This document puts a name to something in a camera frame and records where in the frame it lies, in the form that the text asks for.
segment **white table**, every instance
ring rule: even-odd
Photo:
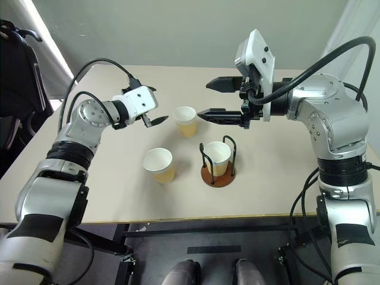
[[[218,76],[238,75],[229,68],[188,68],[129,66],[143,84],[157,89],[159,108],[148,113],[151,119],[171,115],[178,106],[197,111],[210,107],[240,110],[238,94],[208,90],[205,84]],[[276,80],[299,71],[277,71]],[[110,100],[128,86],[123,72],[108,65],[96,65],[73,90],[90,91],[101,100]],[[58,113],[54,113],[0,180],[0,223],[13,223],[17,195],[37,163],[56,137]],[[130,223],[138,221],[262,217],[289,215],[292,202],[314,168],[316,158],[307,129],[300,122],[272,117],[271,122],[251,122],[249,130],[198,120],[198,134],[184,138],[173,118],[153,128],[137,122],[115,131],[107,128],[89,168],[90,187],[84,223]],[[236,178],[224,188],[212,188],[201,179],[200,143],[231,136],[237,144]],[[164,147],[174,157],[176,177],[158,184],[142,167],[142,158],[151,148]],[[368,161],[379,165],[371,147]],[[375,200],[380,207],[380,172],[371,171]],[[306,195],[306,210],[314,213],[314,185]]]

